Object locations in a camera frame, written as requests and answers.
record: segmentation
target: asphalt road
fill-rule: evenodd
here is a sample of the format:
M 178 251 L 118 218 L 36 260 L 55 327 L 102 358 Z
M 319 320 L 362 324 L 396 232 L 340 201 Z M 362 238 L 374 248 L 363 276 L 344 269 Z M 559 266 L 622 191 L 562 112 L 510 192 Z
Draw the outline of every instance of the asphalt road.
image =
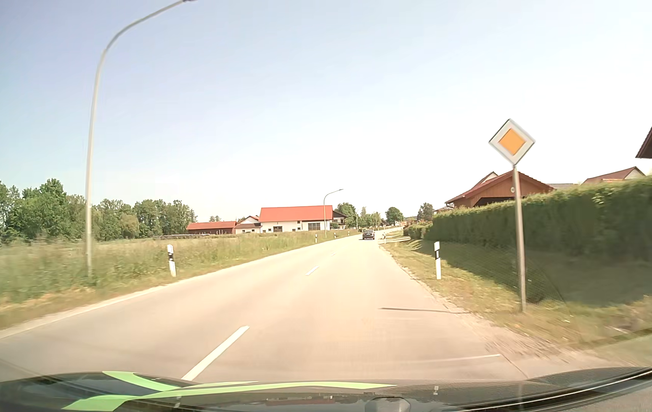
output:
M 0 332 L 0 380 L 524 379 L 376 240 L 332 240 L 99 306 Z

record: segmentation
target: lamp post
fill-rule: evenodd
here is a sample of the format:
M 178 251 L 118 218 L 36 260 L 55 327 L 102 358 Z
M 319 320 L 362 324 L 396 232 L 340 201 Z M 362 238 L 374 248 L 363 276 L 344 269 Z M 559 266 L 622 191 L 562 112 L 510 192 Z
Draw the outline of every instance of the lamp post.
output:
M 105 62 L 105 57 L 107 52 L 110 50 L 111 46 L 115 41 L 130 28 L 135 26 L 138 23 L 142 23 L 148 20 L 151 17 L 157 16 L 166 10 L 172 9 L 175 6 L 182 5 L 185 2 L 191 2 L 193 0 L 179 0 L 171 5 L 168 5 L 162 9 L 159 9 L 153 13 L 148 14 L 143 18 L 139 18 L 133 23 L 128 24 L 123 27 L 118 33 L 116 33 L 107 46 L 105 50 L 102 51 L 102 56 L 100 56 L 100 61 L 98 62 L 98 68 L 95 72 L 95 88 L 93 91 L 93 104 L 92 109 L 90 110 L 90 134 L 87 136 L 87 173 L 84 178 L 84 226 L 86 232 L 86 254 L 87 254 L 87 276 L 92 276 L 93 273 L 93 205 L 92 205 L 92 173 L 93 173 L 93 142 L 95 140 L 95 114 L 97 112 L 97 97 L 98 90 L 100 89 L 100 75 L 102 72 L 102 65 Z
M 331 193 L 336 193 L 339 191 L 343 191 L 343 189 L 339 189 L 338 191 L 333 191 L 326 193 L 326 196 L 330 195 Z M 326 239 L 326 196 L 324 196 L 324 239 Z

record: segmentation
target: priority road sign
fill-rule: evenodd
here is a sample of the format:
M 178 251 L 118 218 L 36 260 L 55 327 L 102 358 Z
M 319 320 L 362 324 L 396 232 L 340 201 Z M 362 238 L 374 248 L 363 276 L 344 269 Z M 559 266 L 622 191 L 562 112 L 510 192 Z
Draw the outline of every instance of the priority road sign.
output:
M 535 140 L 514 120 L 509 119 L 504 122 L 504 125 L 488 143 L 501 153 L 509 163 L 516 166 L 530 150 Z

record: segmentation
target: grass field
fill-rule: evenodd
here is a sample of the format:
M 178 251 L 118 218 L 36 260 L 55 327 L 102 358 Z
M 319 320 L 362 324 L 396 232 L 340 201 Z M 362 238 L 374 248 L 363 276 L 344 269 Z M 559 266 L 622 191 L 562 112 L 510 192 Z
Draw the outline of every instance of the grass field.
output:
M 336 231 L 339 238 L 354 230 Z M 310 246 L 314 232 L 209 236 L 184 240 L 97 243 L 87 276 L 83 243 L 35 243 L 0 248 L 0 328 L 115 295 L 165 285 L 224 267 Z M 323 232 L 319 232 L 319 243 Z M 334 239 L 329 231 L 325 240 Z M 177 277 L 166 245 L 174 246 Z
M 453 303 L 522 333 L 570 346 L 652 333 L 649 262 L 528 251 L 528 278 L 541 279 L 547 292 L 544 299 L 528 304 L 527 312 L 519 313 L 514 250 L 441 243 L 442 279 L 438 281 L 433 242 L 412 240 L 384 247 Z

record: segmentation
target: hedge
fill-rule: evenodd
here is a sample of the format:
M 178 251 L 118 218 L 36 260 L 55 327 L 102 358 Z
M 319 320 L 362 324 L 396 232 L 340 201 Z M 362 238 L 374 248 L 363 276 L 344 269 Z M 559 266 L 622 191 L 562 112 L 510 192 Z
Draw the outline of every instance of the hedge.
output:
M 428 229 L 432 226 L 432 223 L 419 223 L 411 224 L 408 227 L 402 229 L 402 234 L 409 236 L 412 239 L 425 239 Z
M 652 175 L 522 200 L 527 248 L 652 260 Z M 514 202 L 435 216 L 422 238 L 515 247 Z

